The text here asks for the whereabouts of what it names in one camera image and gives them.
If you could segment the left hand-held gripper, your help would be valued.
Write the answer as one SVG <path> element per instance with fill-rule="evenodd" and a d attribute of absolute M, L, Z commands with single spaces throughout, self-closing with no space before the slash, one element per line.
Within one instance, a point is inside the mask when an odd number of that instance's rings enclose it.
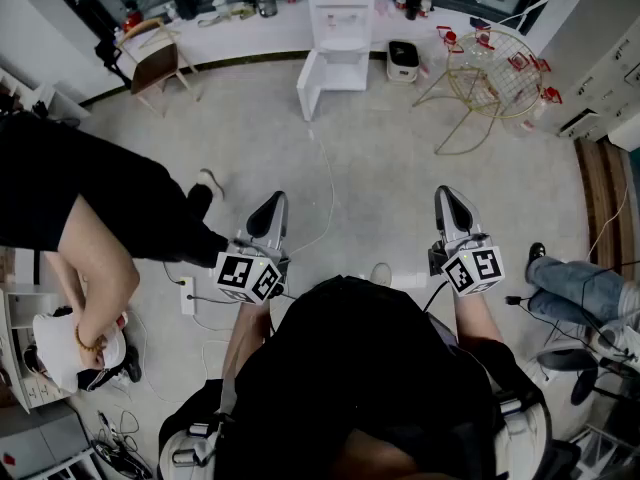
<path fill-rule="evenodd" d="M 283 249 L 288 216 L 286 193 L 274 192 L 218 255 L 214 287 L 229 301 L 262 304 L 283 294 L 290 262 Z"/>

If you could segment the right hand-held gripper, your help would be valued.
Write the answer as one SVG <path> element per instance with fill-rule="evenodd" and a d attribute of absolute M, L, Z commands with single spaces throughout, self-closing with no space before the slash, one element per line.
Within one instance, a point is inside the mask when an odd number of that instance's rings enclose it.
<path fill-rule="evenodd" d="M 483 232 L 477 208 L 461 192 L 439 186 L 434 194 L 441 240 L 428 251 L 432 276 L 443 275 L 458 297 L 481 294 L 505 278 L 500 250 Z M 449 241 L 449 236 L 466 236 Z"/>

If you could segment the person's left forearm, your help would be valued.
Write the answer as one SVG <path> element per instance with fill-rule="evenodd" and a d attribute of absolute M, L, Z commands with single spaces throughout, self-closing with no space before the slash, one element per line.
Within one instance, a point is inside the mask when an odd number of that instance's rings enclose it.
<path fill-rule="evenodd" d="M 271 336 L 270 300 L 261 305 L 242 303 L 223 362 L 222 377 L 236 377 L 246 361 Z"/>

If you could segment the black device with blue screen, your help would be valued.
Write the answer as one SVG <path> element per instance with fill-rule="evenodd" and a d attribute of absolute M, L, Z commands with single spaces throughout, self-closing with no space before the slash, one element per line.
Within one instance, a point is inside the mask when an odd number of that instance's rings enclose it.
<path fill-rule="evenodd" d="M 428 314 L 428 317 L 431 325 L 434 327 L 441 341 L 444 343 L 444 345 L 447 347 L 447 349 L 451 353 L 454 353 L 454 350 L 458 347 L 458 341 L 457 341 L 456 335 L 453 333 L 453 331 L 449 327 L 447 327 L 444 323 L 442 323 L 437 317 L 435 317 L 431 313 Z"/>

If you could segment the white power strip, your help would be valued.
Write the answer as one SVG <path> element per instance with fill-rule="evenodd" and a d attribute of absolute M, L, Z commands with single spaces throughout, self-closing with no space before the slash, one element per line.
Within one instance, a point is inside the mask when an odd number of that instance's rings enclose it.
<path fill-rule="evenodd" d="M 181 313 L 187 316 L 194 316 L 196 314 L 194 278 L 181 277 L 179 284 Z"/>

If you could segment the person's black shirt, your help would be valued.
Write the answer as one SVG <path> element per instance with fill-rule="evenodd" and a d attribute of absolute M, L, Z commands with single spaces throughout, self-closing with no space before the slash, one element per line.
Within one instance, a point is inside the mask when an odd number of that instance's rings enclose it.
<path fill-rule="evenodd" d="M 408 294 L 342 276 L 218 379 L 213 480 L 488 480 L 494 388 L 545 404 L 505 342 L 451 353 Z"/>

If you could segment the black stool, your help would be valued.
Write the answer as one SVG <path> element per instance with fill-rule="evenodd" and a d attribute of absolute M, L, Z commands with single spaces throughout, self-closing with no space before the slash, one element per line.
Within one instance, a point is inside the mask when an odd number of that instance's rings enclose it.
<path fill-rule="evenodd" d="M 583 348 L 546 350 L 540 352 L 536 360 L 541 366 L 552 371 L 578 374 L 570 397 L 573 406 L 580 406 L 594 391 L 599 363 L 587 350 Z"/>

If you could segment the white window counter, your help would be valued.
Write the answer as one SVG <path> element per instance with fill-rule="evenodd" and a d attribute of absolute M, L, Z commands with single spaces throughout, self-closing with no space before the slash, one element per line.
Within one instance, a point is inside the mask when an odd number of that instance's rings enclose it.
<path fill-rule="evenodd" d="M 194 20 L 181 20 L 167 27 L 176 32 L 176 41 L 193 65 L 215 61 L 280 52 L 308 51 L 313 47 L 309 4 L 299 0 L 294 4 L 281 3 L 278 13 L 270 18 L 259 15 L 245 20 L 233 17 L 216 24 L 200 27 L 201 21 L 210 21 L 215 13 L 205 13 Z M 415 43 L 443 41 L 438 26 L 450 27 L 458 36 L 473 31 L 471 16 L 449 9 L 437 8 L 424 17 L 408 20 L 396 8 L 393 18 L 382 18 L 374 9 L 372 49 L 381 51 L 383 44 L 392 39 L 406 39 Z"/>

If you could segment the wooden chair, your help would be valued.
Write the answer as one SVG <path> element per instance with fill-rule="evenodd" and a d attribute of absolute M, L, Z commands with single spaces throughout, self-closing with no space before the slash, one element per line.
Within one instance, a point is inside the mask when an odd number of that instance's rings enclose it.
<path fill-rule="evenodd" d="M 160 36 L 164 45 L 144 56 L 141 60 L 137 60 L 126 48 L 126 43 L 135 37 L 152 30 L 154 34 L 145 42 L 147 44 L 151 39 Z M 160 118 L 164 114 L 156 109 L 151 102 L 144 96 L 144 92 L 152 87 L 163 91 L 161 83 L 166 82 L 169 78 L 176 77 L 185 87 L 195 102 L 200 100 L 194 88 L 189 84 L 185 75 L 180 69 L 180 61 L 187 64 L 193 74 L 197 74 L 198 70 L 187 59 L 181 51 L 177 41 L 176 32 L 171 31 L 164 23 L 162 18 L 152 18 L 142 21 L 129 29 L 121 39 L 117 40 L 115 46 L 123 52 L 133 63 L 134 71 L 131 80 L 130 94 L 135 96 L 137 100 L 146 106 L 152 113 Z"/>

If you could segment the black white-striped jacket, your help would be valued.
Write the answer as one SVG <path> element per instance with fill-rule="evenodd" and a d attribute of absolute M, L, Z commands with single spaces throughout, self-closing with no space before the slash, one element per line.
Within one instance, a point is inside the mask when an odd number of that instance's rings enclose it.
<path fill-rule="evenodd" d="M 139 353 L 135 346 L 128 345 L 125 358 L 121 364 L 114 368 L 103 370 L 87 369 L 77 374 L 78 388 L 92 392 L 107 384 L 112 379 L 129 380 L 138 383 L 142 378 L 142 369 L 139 364 Z"/>

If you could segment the black bag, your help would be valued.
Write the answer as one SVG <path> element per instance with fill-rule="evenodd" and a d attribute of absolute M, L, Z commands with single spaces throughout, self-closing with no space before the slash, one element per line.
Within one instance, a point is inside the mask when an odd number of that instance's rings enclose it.
<path fill-rule="evenodd" d="M 127 83 L 126 76 L 120 70 L 117 61 L 122 55 L 122 51 L 118 49 L 112 41 L 102 39 L 94 48 L 96 56 L 103 61 L 104 67 L 111 73 L 118 76 L 124 84 Z"/>

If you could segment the white cloth bag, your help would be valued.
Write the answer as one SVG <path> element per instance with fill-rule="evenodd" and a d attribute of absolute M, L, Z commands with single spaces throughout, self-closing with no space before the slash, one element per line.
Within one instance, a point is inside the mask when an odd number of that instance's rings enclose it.
<path fill-rule="evenodd" d="M 82 363 L 76 343 L 74 317 L 39 314 L 34 317 L 32 328 L 37 355 L 52 381 L 64 391 L 77 392 L 78 374 L 88 367 Z M 107 369 L 116 368 L 125 360 L 126 341 L 117 324 L 107 331 L 102 354 Z"/>

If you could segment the white open shelf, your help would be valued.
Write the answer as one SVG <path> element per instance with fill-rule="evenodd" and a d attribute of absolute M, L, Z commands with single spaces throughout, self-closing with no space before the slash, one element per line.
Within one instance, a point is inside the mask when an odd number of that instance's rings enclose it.
<path fill-rule="evenodd" d="M 0 67 L 0 95 L 11 99 L 15 111 L 27 111 L 41 117 L 78 126 L 90 112 L 47 83 L 30 88 Z"/>

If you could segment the white shelf unit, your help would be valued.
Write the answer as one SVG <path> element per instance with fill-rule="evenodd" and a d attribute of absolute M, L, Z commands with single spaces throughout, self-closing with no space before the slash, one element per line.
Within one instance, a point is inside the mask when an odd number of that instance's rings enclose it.
<path fill-rule="evenodd" d="M 40 286 L 0 283 L 0 380 L 27 413 L 67 397 L 48 378 L 32 373 L 22 354 L 35 342 L 34 317 L 52 313 L 59 305 L 58 296 Z"/>

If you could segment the group of clear red-handled jugs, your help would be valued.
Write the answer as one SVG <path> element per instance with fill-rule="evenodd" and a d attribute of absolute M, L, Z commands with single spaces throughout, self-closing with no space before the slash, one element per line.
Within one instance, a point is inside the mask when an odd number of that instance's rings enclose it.
<path fill-rule="evenodd" d="M 464 36 L 448 27 L 437 30 L 449 51 L 452 90 L 470 110 L 524 136 L 541 128 L 551 109 L 563 103 L 559 90 L 545 83 L 548 62 L 516 36 L 492 28 Z"/>

